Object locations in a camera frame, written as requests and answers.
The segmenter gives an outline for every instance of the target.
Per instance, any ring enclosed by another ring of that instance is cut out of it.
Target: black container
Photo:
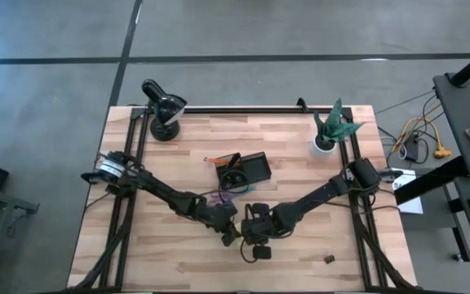
[[[230,154],[217,159],[230,162],[234,155]],[[216,163],[215,169],[219,177],[221,189],[242,187],[271,178],[271,169],[264,152],[242,156],[231,168],[227,168],[226,164]],[[240,171],[241,173],[228,173],[232,170]]]

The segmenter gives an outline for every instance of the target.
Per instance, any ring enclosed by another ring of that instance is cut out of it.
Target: desk lamp
[[[184,107],[188,102],[183,98],[166,94],[164,90],[152,79],[143,82],[143,92],[153,102],[155,119],[150,123],[150,131],[153,138],[167,141],[179,134],[179,122],[184,113]]]

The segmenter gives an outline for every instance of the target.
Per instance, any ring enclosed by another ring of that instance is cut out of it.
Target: potted plant
[[[344,141],[346,136],[350,136],[358,130],[364,123],[341,123],[340,113],[342,112],[342,100],[339,98],[326,122],[322,122],[315,111],[315,123],[317,124],[317,134],[310,145],[310,153],[315,158],[324,158],[331,154],[336,148],[336,142]]]

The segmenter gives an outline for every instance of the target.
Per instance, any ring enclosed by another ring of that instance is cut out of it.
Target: wooden table
[[[130,113],[130,107],[111,108],[101,152],[124,149]],[[372,107],[352,106],[352,114],[355,122],[366,122],[357,133],[362,157],[369,158],[377,168],[386,167]],[[255,191],[234,201],[239,210],[236,223],[242,219],[246,203],[268,203],[272,207],[279,202],[295,201],[325,184],[342,168],[338,149],[328,159],[310,157],[308,146],[316,133],[312,114],[185,114],[180,126],[180,134],[172,141],[156,141],[148,134],[143,160],[159,180],[178,190],[199,194],[217,187],[213,163],[203,162],[205,156],[266,153],[272,178],[256,184]],[[351,150],[349,144],[348,153],[353,160]],[[387,184],[382,184],[382,188],[391,189]],[[93,186],[88,201],[103,193],[104,185]],[[348,196],[332,202],[348,204]],[[395,198],[391,194],[377,193],[375,206],[380,205],[396,205]],[[69,286],[84,277],[104,250],[112,206],[113,197],[108,197],[86,212]],[[391,208],[375,211],[375,221],[380,245],[389,260],[405,279],[415,284],[398,211]],[[176,216],[163,201],[140,191],[122,290],[306,292],[363,289],[352,218],[345,207],[321,205],[297,224],[293,236],[271,240],[270,244],[272,260],[247,264],[235,243],[224,247],[220,234]],[[250,248],[245,252],[251,256]],[[368,253],[371,277],[377,281],[375,263]],[[328,254],[336,259],[329,265],[324,261]]]

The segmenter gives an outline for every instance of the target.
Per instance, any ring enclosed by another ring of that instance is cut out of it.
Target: gray floor
[[[119,57],[134,0],[0,1],[0,58]],[[470,0],[144,0],[131,56],[470,53]],[[468,60],[131,64],[119,105],[157,80],[191,105],[389,105]],[[41,202],[0,257],[0,293],[64,287],[117,64],[0,65],[0,167],[9,194]],[[393,134],[426,98],[377,117]],[[445,117],[442,141],[458,154]],[[430,158],[424,167],[442,164]],[[397,158],[393,166],[404,167]],[[449,230],[406,231],[419,285],[469,292]]]

